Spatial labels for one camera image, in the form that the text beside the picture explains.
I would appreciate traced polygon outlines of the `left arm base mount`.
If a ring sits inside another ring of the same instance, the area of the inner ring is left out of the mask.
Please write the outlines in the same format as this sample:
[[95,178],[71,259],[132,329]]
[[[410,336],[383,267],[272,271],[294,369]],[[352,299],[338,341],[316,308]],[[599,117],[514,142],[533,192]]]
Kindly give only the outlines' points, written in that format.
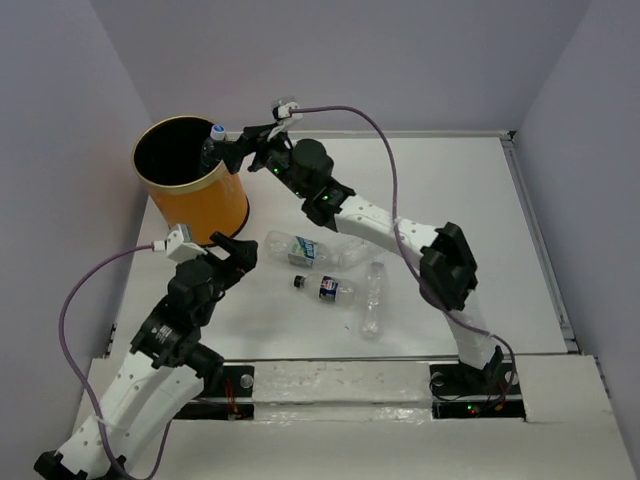
[[253,420],[255,367],[225,364],[220,379],[205,382],[204,390],[174,415],[175,420]]

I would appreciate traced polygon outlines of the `bottle with dark label white cap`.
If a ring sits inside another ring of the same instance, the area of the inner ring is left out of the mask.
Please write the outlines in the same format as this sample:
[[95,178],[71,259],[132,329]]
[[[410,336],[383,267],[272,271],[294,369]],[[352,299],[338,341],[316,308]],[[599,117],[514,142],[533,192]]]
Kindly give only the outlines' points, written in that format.
[[209,136],[204,140],[199,157],[198,175],[204,177],[212,172],[220,162],[216,145],[226,139],[226,129],[220,124],[213,124]]

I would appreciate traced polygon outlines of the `clear unlabelled plastic bottle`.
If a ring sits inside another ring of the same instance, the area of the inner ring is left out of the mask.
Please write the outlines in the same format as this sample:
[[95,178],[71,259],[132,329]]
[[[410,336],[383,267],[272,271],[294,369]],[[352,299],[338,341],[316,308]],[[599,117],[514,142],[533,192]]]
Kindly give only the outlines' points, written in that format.
[[339,245],[336,255],[337,266],[341,270],[350,270],[374,256],[375,249],[369,242],[355,238]]

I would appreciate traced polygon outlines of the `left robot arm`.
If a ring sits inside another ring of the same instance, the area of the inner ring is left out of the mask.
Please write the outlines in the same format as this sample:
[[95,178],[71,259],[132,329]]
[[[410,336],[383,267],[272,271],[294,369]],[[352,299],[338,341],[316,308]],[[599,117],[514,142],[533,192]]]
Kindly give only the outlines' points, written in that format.
[[219,388],[224,359],[201,343],[201,330],[227,291],[256,267],[258,244],[220,232],[211,239],[226,257],[196,244],[184,224],[173,227],[165,239],[146,245],[146,250],[173,261],[175,273],[102,396],[96,395],[72,358],[65,337],[66,315],[59,315],[63,355],[93,412],[64,444],[38,457],[34,469],[42,478],[130,478],[128,468],[156,435],[167,436],[174,416],[199,394]]

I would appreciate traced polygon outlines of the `clear ribbed plastic bottle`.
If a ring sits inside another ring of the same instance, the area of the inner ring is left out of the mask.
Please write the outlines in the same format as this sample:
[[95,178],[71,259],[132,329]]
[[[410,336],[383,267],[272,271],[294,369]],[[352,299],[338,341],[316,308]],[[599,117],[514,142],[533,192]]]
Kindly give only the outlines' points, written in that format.
[[359,333],[365,340],[378,340],[384,331],[388,279],[385,265],[380,261],[370,263],[365,271],[365,284],[362,292],[362,313]]

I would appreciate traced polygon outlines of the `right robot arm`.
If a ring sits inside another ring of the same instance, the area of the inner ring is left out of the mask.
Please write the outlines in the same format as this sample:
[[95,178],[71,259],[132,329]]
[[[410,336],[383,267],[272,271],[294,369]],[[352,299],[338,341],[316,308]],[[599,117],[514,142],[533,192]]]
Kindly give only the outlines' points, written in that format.
[[292,142],[272,125],[247,129],[237,140],[218,140],[220,161],[231,173],[247,156],[255,172],[267,169],[302,199],[302,212],[315,225],[357,237],[403,259],[422,298],[447,319],[458,350],[460,379],[470,391],[490,394],[503,377],[508,343],[490,332],[474,305],[477,262],[462,229],[402,219],[369,202],[333,176],[334,162],[313,139]]

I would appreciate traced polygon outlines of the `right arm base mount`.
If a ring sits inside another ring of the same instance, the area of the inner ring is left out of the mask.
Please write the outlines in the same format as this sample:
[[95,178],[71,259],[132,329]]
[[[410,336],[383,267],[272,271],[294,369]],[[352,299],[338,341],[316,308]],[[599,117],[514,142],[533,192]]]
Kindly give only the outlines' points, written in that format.
[[460,363],[431,364],[428,387],[435,420],[526,419],[519,380],[512,378],[510,362],[502,364],[488,382],[465,374]]

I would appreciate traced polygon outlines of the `small Pepsi bottle black cap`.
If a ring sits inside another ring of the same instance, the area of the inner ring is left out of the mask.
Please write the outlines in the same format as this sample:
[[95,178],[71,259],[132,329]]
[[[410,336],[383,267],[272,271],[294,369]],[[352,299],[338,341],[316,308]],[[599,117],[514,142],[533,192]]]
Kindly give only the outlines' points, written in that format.
[[352,281],[330,275],[296,275],[293,287],[313,300],[340,307],[350,307],[356,299]]

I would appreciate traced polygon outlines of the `clear bottle green blue label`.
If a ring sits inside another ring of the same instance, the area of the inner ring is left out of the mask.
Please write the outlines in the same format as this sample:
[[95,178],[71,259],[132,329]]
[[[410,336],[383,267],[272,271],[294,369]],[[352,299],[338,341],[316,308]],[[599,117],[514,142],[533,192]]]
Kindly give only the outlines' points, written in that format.
[[267,233],[264,244],[268,257],[276,262],[304,269],[337,269],[339,255],[324,243],[277,230]]

